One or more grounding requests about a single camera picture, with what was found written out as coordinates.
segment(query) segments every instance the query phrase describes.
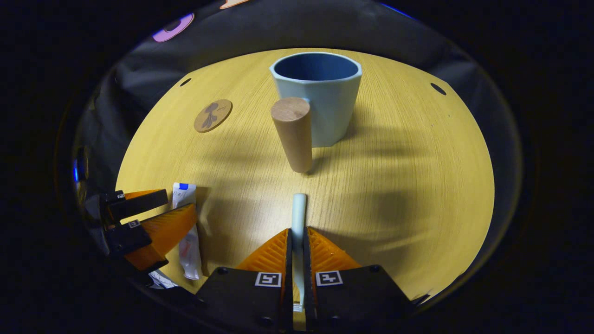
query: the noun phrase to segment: cup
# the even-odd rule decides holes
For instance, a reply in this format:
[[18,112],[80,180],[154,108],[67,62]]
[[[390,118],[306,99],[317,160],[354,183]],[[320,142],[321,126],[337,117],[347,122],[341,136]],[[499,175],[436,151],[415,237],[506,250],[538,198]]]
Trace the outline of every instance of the cup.
[[302,52],[277,60],[270,72],[281,99],[310,106],[311,146],[334,145],[346,134],[361,82],[361,65],[342,55]]

